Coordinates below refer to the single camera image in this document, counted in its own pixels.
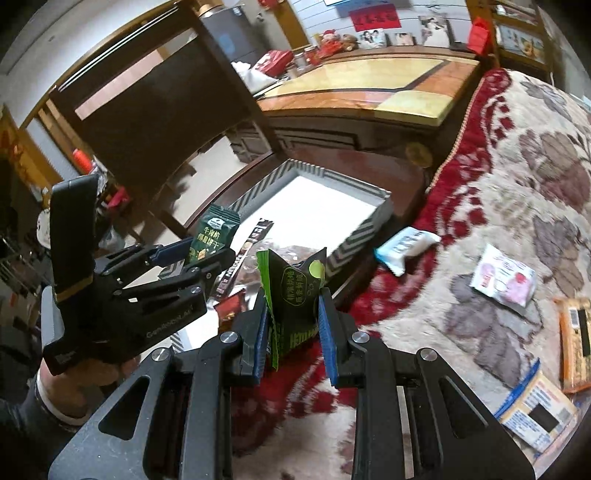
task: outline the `red banner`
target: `red banner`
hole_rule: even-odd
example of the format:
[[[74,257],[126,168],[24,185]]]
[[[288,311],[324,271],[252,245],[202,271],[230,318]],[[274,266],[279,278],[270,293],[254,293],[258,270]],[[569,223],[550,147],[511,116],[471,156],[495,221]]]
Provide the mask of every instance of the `red banner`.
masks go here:
[[[400,28],[400,19],[393,4],[380,4],[352,10],[349,16],[356,32],[375,28]]]

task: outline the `blanket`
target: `blanket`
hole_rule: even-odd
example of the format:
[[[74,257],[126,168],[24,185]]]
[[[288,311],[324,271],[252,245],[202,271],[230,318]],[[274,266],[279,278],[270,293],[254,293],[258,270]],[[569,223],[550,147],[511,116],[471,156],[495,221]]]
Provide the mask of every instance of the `blanket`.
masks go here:
[[[441,244],[400,278],[378,268],[350,311],[359,327],[391,348],[434,348],[492,411],[537,358],[560,385],[553,299],[591,296],[590,122],[548,84],[487,73],[413,224]],[[488,243],[537,274],[524,316],[469,287]],[[330,386],[318,342],[292,351],[254,393],[233,395],[236,478],[350,478],[355,392]]]

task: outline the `white wristband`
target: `white wristband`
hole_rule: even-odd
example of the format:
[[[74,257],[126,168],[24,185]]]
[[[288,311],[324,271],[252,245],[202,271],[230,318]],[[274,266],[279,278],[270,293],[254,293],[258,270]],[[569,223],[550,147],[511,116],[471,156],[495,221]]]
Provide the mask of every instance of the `white wristband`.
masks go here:
[[[59,421],[62,421],[63,423],[66,423],[68,425],[73,425],[73,426],[79,427],[81,425],[84,425],[86,420],[88,420],[90,418],[90,409],[88,409],[88,411],[86,412],[86,415],[84,415],[81,419],[75,419],[74,417],[69,417],[68,415],[64,415],[62,412],[60,412],[55,407],[55,405],[53,403],[51,403],[51,401],[49,400],[49,397],[47,396],[47,391],[45,390],[45,387],[43,386],[43,382],[41,382],[39,372],[37,372],[37,391],[39,392],[39,396],[41,397],[41,400],[43,400],[43,403],[47,407],[47,410],[49,410],[51,412],[51,414],[55,418],[57,418]]]

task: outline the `barcode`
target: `barcode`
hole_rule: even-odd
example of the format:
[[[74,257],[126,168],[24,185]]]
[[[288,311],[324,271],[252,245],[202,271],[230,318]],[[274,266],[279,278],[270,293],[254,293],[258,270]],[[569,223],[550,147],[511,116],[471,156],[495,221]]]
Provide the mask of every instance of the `barcode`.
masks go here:
[[[566,408],[563,408],[556,418],[560,423],[566,423],[570,419],[570,415],[571,413]]]
[[[579,325],[579,311],[577,309],[569,309],[570,324],[572,328],[580,328]]]

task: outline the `green snack package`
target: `green snack package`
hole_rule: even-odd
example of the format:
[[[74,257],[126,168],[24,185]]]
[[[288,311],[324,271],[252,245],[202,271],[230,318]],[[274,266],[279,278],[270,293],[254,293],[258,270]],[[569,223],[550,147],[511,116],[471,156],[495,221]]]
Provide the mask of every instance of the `green snack package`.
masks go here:
[[[294,265],[273,250],[257,252],[256,261],[271,312],[271,362],[277,370],[282,356],[318,333],[316,309],[324,286],[326,248]]]
[[[240,226],[240,214],[219,205],[211,205],[197,226],[186,264],[201,260],[224,247],[229,247]]]

